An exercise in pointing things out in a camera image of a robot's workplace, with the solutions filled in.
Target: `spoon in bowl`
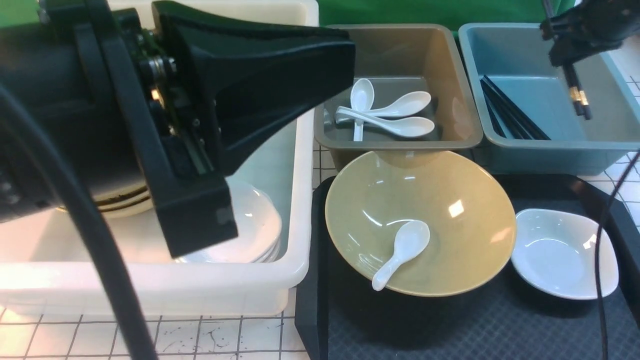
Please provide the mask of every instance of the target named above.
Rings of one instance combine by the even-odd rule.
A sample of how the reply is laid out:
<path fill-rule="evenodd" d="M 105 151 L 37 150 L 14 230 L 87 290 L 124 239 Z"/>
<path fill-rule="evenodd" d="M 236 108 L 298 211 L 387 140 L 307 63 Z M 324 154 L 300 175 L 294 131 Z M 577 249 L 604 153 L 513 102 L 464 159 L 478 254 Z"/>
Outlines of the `spoon in bowl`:
<path fill-rule="evenodd" d="M 364 114 L 375 117 L 407 117 L 415 113 L 420 112 L 431 102 L 431 94 L 425 91 L 414 91 L 409 94 L 404 94 L 398 100 L 394 101 L 391 105 L 384 108 L 373 110 L 358 110 L 352 106 L 354 110 L 358 110 Z M 349 120 L 347 116 L 340 116 L 335 119 L 337 124 Z"/>
<path fill-rule="evenodd" d="M 357 111 L 367 111 L 373 106 L 375 92 L 369 79 L 359 79 L 351 88 L 351 108 Z M 356 120 L 353 128 L 353 141 L 361 142 L 364 133 L 364 122 Z"/>
<path fill-rule="evenodd" d="M 424 117 L 406 117 L 398 120 L 385 120 L 379 117 L 370 116 L 360 111 L 339 106 L 335 112 L 336 117 L 339 115 L 347 116 L 349 119 L 362 120 L 375 126 L 378 126 L 389 133 L 403 138 L 417 138 L 432 132 L 436 125 L 433 121 Z"/>
<path fill-rule="evenodd" d="M 420 220 L 412 220 L 400 227 L 394 241 L 394 255 L 373 275 L 371 286 L 380 291 L 385 288 L 391 275 L 400 265 L 413 260 L 429 245 L 431 231 L 429 226 Z"/>

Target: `stack of white plates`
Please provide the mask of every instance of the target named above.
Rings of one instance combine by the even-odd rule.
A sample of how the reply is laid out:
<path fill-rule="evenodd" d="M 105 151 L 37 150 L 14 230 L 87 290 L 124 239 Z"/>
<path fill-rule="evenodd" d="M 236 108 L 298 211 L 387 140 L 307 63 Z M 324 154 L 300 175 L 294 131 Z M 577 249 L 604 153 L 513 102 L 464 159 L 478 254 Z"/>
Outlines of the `stack of white plates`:
<path fill-rule="evenodd" d="M 183 256 L 184 263 L 270 263 L 280 253 L 282 219 L 271 199 L 252 185 L 229 180 L 238 237 Z"/>

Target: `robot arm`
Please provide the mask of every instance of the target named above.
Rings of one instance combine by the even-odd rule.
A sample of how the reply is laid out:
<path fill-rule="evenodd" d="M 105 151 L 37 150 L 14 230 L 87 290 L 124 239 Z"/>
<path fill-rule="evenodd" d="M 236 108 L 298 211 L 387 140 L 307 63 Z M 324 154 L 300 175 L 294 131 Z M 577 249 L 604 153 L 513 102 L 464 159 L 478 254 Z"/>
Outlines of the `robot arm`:
<path fill-rule="evenodd" d="M 589 120 L 589 102 L 573 64 L 618 49 L 624 39 L 639 33 L 640 0 L 584 0 L 556 16 L 548 0 L 543 5 L 547 19 L 540 24 L 542 38 L 554 40 L 549 60 L 563 68 L 576 114 Z"/>

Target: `chopstick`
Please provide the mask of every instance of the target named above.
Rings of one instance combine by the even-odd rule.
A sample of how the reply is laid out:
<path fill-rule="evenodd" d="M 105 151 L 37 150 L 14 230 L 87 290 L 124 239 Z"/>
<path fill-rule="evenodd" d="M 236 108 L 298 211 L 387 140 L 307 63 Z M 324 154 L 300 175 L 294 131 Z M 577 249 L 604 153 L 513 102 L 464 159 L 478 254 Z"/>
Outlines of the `chopstick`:
<path fill-rule="evenodd" d="M 513 138 L 519 140 L 532 140 L 532 137 L 527 133 L 527 130 L 515 120 L 511 112 L 504 106 L 502 101 L 497 97 L 497 94 L 491 90 L 489 85 L 485 81 L 480 81 L 483 86 L 484 95 L 489 98 L 490 108 L 492 109 L 494 116 L 497 114 L 502 122 L 507 127 L 507 130 L 513 135 Z"/>
<path fill-rule="evenodd" d="M 497 96 L 497 98 L 499 98 L 504 107 L 507 108 L 508 112 L 512 114 L 514 120 L 518 123 L 518 125 L 523 127 L 526 132 L 531 134 L 531 136 L 535 140 L 551 140 L 547 136 L 547 134 L 545 134 L 545 132 L 542 131 L 542 129 L 540 129 L 538 125 L 536 125 L 536 123 L 527 116 L 527 114 L 525 114 L 504 92 L 502 92 L 502 90 L 495 83 L 493 83 L 490 78 L 484 76 L 481 83 L 483 81 L 487 85 L 487 87 L 490 88 L 492 92 Z"/>
<path fill-rule="evenodd" d="M 484 101 L 486 102 L 487 110 L 489 110 L 489 117 L 491 118 L 491 125 L 493 126 L 493 130 L 499 136 L 502 136 L 503 138 L 505 138 L 506 136 L 504 136 L 504 130 L 502 129 L 502 126 L 500 126 L 500 123 L 498 122 L 498 118 L 495 117 L 495 113 L 493 112 L 493 105 L 491 104 L 491 101 L 489 100 L 489 97 L 486 94 L 484 95 Z"/>
<path fill-rule="evenodd" d="M 554 16 L 554 9 L 551 6 L 550 0 L 542 0 L 542 5 L 545 8 L 545 14 L 547 21 L 550 21 Z M 569 87 L 569 96 L 573 101 L 573 109 L 578 116 L 584 116 L 586 120 L 591 120 L 591 108 L 589 107 L 589 101 L 587 95 L 582 89 L 580 80 L 578 80 L 578 74 L 575 71 L 573 64 L 566 64 L 562 66 L 564 72 L 564 79 Z"/>

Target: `black cable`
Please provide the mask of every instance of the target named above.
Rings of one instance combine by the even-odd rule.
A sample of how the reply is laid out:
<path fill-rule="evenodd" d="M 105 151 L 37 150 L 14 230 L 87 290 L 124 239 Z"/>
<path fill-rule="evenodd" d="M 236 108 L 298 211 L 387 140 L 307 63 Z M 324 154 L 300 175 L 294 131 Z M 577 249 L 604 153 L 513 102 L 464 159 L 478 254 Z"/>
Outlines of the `black cable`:
<path fill-rule="evenodd" d="M 602 284 L 600 282 L 600 238 L 602 237 L 602 228 L 607 223 L 607 219 L 609 218 L 609 213 L 611 212 L 611 206 L 613 205 L 614 200 L 616 199 L 616 195 L 620 191 L 622 184 L 625 182 L 627 176 L 634 168 L 634 165 L 640 158 L 640 150 L 636 153 L 636 155 L 631 159 L 629 165 L 622 173 L 620 180 L 616 183 L 616 186 L 613 188 L 613 192 L 607 199 L 607 204 L 605 205 L 604 210 L 602 210 L 602 214 L 600 215 L 600 222 L 598 223 L 598 232 L 596 234 L 596 246 L 595 246 L 595 275 L 596 275 L 596 292 L 598 295 L 598 312 L 600 314 L 600 335 L 602 336 L 602 360 L 607 360 L 609 358 L 609 336 L 607 334 L 607 319 L 605 317 L 604 311 L 604 300 L 602 299 Z"/>
<path fill-rule="evenodd" d="M 0 126 L 20 143 L 65 204 L 102 281 L 131 359 L 157 359 L 140 303 L 111 231 L 76 171 L 29 111 L 0 83 Z"/>

